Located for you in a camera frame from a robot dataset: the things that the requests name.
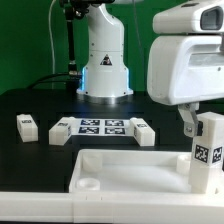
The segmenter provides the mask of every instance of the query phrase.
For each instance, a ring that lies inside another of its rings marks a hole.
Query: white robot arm
[[[197,102],[224,97],[223,9],[223,0],[188,1],[159,13],[153,24],[157,33],[179,34],[153,43],[147,85],[154,101],[178,105],[184,133],[193,138],[194,193],[215,194],[223,174],[224,116],[195,113]]]
[[[223,0],[194,0],[154,17],[155,32],[182,36],[161,36],[153,43],[148,92],[156,102],[180,105],[185,134],[190,137],[198,133],[194,114],[198,105],[191,111],[189,105],[224,97],[223,8]]]
[[[82,71],[78,98],[114,104],[133,94],[129,88],[129,70],[123,62],[124,26],[107,12],[102,3],[130,4],[139,1],[142,0],[70,1],[76,18],[86,15],[89,28],[89,61]]]

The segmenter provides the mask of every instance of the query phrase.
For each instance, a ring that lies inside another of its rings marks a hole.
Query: green wall
[[[162,10],[183,0],[145,0],[136,4],[143,57],[135,29],[132,5],[108,5],[108,11],[125,26],[125,64],[130,69],[130,85],[144,90],[144,74],[150,46],[156,35],[152,18]],[[52,73],[51,49],[48,32],[48,11],[51,0],[3,1],[0,9],[0,94],[8,89],[25,88],[36,79]],[[66,23],[59,4],[53,8],[53,36],[56,51],[56,72],[67,71]],[[88,60],[86,20],[75,21],[75,46],[79,68]]]

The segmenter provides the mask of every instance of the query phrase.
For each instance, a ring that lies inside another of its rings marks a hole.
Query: white block
[[[133,131],[133,136],[140,146],[155,145],[155,132],[143,119],[131,118],[130,129]]]
[[[198,119],[203,134],[193,140],[189,184],[193,193],[215,194],[223,173],[224,116],[208,112]]]
[[[63,146],[72,135],[72,126],[74,123],[74,117],[63,117],[54,127],[50,129],[49,144]]]
[[[17,129],[23,142],[38,141],[38,128],[31,115],[18,115]]]
[[[177,157],[176,171],[179,174],[187,176],[190,171],[191,155],[179,155]]]

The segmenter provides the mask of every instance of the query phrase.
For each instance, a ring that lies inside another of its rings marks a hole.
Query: black table
[[[190,151],[176,106],[154,103],[137,92],[130,102],[99,105],[79,101],[64,90],[10,90],[0,96],[0,191],[68,192],[80,149]],[[200,112],[222,112],[222,101],[201,104]],[[16,115],[31,114],[39,141],[23,143]],[[65,146],[50,146],[48,131],[62,117],[143,118],[156,132],[155,147],[140,147],[133,137],[72,136]]]

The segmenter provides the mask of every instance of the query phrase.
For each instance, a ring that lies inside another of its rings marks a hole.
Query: white object
[[[182,175],[189,175],[190,164],[191,164],[190,155],[180,155],[177,157],[176,171]]]
[[[77,181],[76,187],[79,190],[98,191],[100,182],[95,178],[83,178]]]
[[[49,131],[50,145],[64,145],[72,135],[72,128],[75,123],[75,118],[63,117],[55,126]]]
[[[102,169],[103,161],[101,153],[83,154],[83,169],[87,172],[99,172]]]
[[[83,69],[79,98],[112,104],[133,94],[123,62],[124,26],[102,4],[89,7],[89,61]]]
[[[31,115],[18,115],[17,129],[23,142],[38,141],[38,127]]]
[[[83,155],[88,153],[102,155],[102,170],[97,173],[83,170]],[[224,177],[219,193],[209,197],[192,194],[187,176],[176,172],[180,155],[190,156],[190,153],[81,150],[69,193],[0,192],[0,220],[117,224],[179,224],[180,220],[183,224],[211,224],[215,220],[222,223]],[[83,188],[90,183],[100,184],[100,188]]]
[[[223,174],[224,116],[208,112],[198,120],[203,122],[203,134],[194,137],[189,183],[193,192],[215,194]]]
[[[188,1],[155,15],[156,33],[223,33],[224,0]]]
[[[142,118],[131,118],[130,129],[140,146],[155,145],[155,132]]]
[[[97,174],[82,169],[83,154],[88,153],[102,155],[103,168]],[[70,184],[70,192],[75,195],[74,222],[221,223],[223,195],[192,194],[188,177],[175,171],[180,155],[190,153],[80,151]],[[83,192],[76,187],[80,178],[96,175],[101,185],[99,191]]]
[[[161,36],[151,48],[147,88],[166,105],[224,97],[221,36]]]

